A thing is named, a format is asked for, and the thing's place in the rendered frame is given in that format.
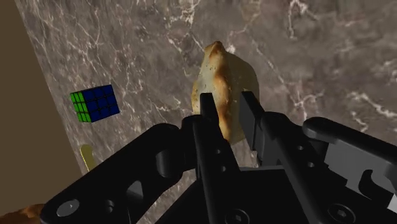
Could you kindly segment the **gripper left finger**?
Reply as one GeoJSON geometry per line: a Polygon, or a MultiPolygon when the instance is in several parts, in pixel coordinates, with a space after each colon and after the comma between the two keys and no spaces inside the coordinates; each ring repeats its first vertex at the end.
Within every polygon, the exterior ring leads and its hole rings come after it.
{"type": "Polygon", "coordinates": [[[212,94],[200,95],[199,115],[182,126],[159,123],[125,145],[44,206],[41,224],[136,224],[152,204],[195,169],[209,224],[226,224],[227,169],[238,172],[223,138],[212,94]]]}

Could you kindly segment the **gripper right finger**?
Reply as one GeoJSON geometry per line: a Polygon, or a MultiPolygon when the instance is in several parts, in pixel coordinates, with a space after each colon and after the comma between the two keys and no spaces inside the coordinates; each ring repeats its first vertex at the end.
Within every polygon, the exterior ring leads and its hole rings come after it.
{"type": "Polygon", "coordinates": [[[296,125],[250,91],[239,110],[249,147],[283,166],[309,224],[397,224],[397,146],[323,117],[296,125]]]}

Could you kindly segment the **browned bread loaf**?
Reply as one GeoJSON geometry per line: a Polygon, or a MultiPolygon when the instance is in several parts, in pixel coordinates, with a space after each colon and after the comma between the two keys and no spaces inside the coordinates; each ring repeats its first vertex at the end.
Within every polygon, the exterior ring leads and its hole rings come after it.
{"type": "Polygon", "coordinates": [[[192,109],[200,113],[200,94],[212,93],[223,137],[231,144],[245,138],[239,124],[239,98],[251,91],[260,98],[260,86],[253,67],[240,57],[225,50],[222,42],[205,47],[204,58],[191,94],[192,109]]]}

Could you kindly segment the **yellow flat stick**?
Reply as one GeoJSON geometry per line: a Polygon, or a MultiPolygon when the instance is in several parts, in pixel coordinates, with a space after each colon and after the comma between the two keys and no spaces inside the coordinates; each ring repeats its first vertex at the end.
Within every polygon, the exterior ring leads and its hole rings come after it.
{"type": "Polygon", "coordinates": [[[83,144],[80,147],[80,154],[87,168],[87,171],[91,171],[96,167],[96,162],[93,156],[93,149],[89,144],[83,144]]]}

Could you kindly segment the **blue and green puzzle cube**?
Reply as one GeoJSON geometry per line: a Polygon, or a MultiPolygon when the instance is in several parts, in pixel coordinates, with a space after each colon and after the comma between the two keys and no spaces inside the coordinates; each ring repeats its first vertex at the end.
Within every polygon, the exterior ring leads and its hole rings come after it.
{"type": "Polygon", "coordinates": [[[94,123],[120,112],[112,85],[103,85],[69,94],[80,122],[94,123]]]}

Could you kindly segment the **orange-brown rounded object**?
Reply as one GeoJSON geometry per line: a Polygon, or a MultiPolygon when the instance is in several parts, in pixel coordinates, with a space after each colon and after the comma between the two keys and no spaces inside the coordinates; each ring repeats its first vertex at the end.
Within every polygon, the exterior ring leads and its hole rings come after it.
{"type": "Polygon", "coordinates": [[[0,224],[41,224],[40,214],[44,204],[34,204],[0,216],[0,224]]]}

